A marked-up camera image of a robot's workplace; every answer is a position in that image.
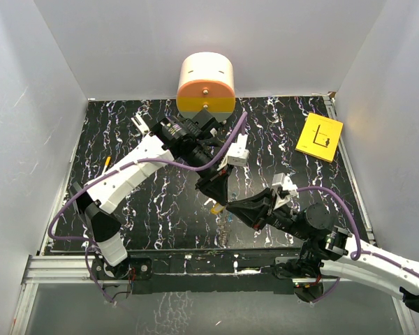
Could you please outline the yellow tagged key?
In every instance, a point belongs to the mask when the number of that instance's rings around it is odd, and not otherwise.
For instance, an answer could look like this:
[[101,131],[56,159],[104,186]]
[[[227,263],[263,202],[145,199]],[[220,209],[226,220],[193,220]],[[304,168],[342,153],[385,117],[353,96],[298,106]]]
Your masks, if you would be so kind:
[[211,208],[211,213],[214,215],[217,215],[219,213],[221,213],[223,210],[225,209],[224,206],[220,205],[220,204],[215,204],[212,208]]

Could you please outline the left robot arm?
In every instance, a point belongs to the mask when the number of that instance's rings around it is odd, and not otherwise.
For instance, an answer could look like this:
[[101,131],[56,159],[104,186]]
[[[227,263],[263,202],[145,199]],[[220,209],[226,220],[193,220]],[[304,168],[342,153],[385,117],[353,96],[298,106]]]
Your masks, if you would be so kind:
[[218,145],[221,124],[206,109],[191,119],[166,116],[152,127],[141,117],[136,121],[143,134],[138,146],[100,177],[71,188],[71,202],[89,225],[91,244],[113,278],[125,277],[131,267],[120,233],[122,225],[114,215],[122,200],[155,172],[171,165],[197,173],[197,190],[225,207],[233,169],[228,152],[245,135],[245,119],[241,118],[217,153],[211,154],[208,147]]

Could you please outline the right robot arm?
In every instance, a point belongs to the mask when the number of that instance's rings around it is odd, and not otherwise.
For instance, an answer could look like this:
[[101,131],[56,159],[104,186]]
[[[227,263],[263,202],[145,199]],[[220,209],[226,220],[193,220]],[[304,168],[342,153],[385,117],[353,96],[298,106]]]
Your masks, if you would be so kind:
[[291,209],[288,201],[302,192],[301,188],[266,188],[250,198],[229,202],[226,209],[255,231],[269,225],[302,240],[296,259],[275,263],[276,277],[347,278],[386,292],[419,313],[419,262],[361,240],[344,201],[328,188],[318,190],[331,195],[343,208],[350,228],[336,225],[321,204],[302,211]]

